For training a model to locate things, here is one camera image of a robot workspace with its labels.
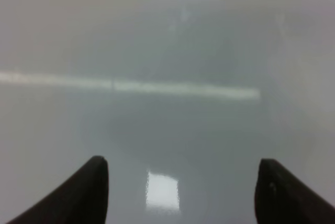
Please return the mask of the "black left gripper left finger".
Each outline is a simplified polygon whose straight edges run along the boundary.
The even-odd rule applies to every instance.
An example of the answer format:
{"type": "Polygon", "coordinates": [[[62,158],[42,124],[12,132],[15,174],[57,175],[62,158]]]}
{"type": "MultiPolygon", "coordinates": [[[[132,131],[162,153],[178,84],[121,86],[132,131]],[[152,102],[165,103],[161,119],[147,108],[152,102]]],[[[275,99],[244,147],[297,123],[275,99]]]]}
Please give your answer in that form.
{"type": "Polygon", "coordinates": [[[64,183],[9,223],[105,223],[108,162],[91,157],[64,183]]]}

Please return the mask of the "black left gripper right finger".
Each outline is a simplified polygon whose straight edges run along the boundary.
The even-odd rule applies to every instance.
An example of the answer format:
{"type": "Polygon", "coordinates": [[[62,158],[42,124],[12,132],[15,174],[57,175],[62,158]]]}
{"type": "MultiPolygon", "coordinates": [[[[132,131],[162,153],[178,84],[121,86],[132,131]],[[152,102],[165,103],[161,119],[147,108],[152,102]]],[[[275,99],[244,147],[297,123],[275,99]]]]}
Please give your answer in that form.
{"type": "Polygon", "coordinates": [[[254,192],[257,223],[334,223],[334,207],[275,159],[262,159],[254,192]]]}

